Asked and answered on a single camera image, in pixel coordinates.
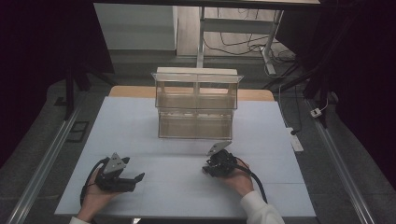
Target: plug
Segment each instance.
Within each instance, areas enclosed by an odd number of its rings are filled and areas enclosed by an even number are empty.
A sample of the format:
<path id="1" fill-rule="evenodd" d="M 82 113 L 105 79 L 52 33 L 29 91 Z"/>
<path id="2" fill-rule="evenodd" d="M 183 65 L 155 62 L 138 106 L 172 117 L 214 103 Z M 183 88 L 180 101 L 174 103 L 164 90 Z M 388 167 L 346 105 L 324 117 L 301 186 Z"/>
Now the plug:
<path id="1" fill-rule="evenodd" d="M 317 118 L 321 115 L 321 111 L 319 110 L 319 108 L 316 108 L 314 110 L 311 110 L 311 116 L 314 118 Z"/>

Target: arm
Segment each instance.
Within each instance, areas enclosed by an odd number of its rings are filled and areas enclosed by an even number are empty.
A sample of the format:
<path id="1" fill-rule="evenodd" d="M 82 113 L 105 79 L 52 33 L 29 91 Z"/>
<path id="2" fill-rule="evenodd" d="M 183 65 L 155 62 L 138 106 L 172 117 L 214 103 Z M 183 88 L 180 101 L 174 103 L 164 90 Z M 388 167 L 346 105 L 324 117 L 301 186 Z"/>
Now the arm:
<path id="1" fill-rule="evenodd" d="M 248 165 L 238 160 L 238 165 L 248 168 Z M 258 191 L 253 188 L 251 177 L 235 169 L 226 177 L 219 177 L 226 185 L 241 195 L 241 205 L 247 212 L 247 224 L 284 224 L 276 209 L 267 204 Z"/>
<path id="2" fill-rule="evenodd" d="M 77 217 L 72 217 L 70 224 L 90 223 L 93 217 L 102 210 L 111 199 L 120 194 L 120 192 L 107 192 L 99 189 L 99 187 L 94 184 L 97 173 L 98 170 L 92 174 L 81 209 Z"/>

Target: sleeve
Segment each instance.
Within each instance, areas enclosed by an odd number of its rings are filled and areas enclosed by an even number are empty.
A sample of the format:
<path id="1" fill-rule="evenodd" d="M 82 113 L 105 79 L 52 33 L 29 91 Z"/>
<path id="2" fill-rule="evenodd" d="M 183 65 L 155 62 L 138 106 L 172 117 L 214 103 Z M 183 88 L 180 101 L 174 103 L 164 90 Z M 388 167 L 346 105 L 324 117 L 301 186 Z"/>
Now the sleeve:
<path id="1" fill-rule="evenodd" d="M 82 220 L 79 220 L 76 217 L 72 217 L 72 219 L 70 220 L 69 224 L 90 224 L 90 223 L 82 221 Z"/>
<path id="2" fill-rule="evenodd" d="M 285 223 L 276 209 L 271 204 L 267 204 L 256 190 L 245 195 L 241 205 L 247 212 L 247 224 Z"/>

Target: hand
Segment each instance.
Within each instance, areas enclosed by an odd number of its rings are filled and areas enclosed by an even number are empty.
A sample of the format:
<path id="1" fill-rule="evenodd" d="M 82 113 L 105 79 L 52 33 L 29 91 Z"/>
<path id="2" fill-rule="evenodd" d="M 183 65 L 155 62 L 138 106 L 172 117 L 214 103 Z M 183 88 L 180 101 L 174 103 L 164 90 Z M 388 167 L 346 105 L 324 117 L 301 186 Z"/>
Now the hand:
<path id="1" fill-rule="evenodd" d="M 108 202 L 120 194 L 120 192 L 109 192 L 99 189 L 95 184 L 95 178 L 99 169 L 91 175 L 87 187 L 87 193 L 82 203 L 81 209 L 78 212 L 77 218 L 86 222 L 91 222 L 93 217 L 102 210 Z"/>
<path id="2" fill-rule="evenodd" d="M 237 159 L 237 164 L 248 168 L 248 164 Z M 225 184 L 236 190 L 242 197 L 254 190 L 250 175 L 235 168 L 228 176 L 219 177 Z"/>

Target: person's left hand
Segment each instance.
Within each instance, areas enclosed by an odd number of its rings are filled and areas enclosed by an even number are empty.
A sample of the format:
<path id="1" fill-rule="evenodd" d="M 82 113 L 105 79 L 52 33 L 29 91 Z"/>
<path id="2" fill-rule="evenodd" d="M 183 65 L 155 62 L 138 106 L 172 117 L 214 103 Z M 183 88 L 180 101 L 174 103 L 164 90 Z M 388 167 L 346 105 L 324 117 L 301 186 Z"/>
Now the person's left hand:
<path id="1" fill-rule="evenodd" d="M 95 178 L 98 174 L 99 169 L 91 175 L 88 183 L 87 192 L 84 197 L 81 209 L 78 212 L 77 218 L 86 222 L 91 222 L 93 217 L 102 210 L 108 202 L 114 197 L 121 194 L 121 192 L 109 192 L 99 189 L 95 184 Z"/>

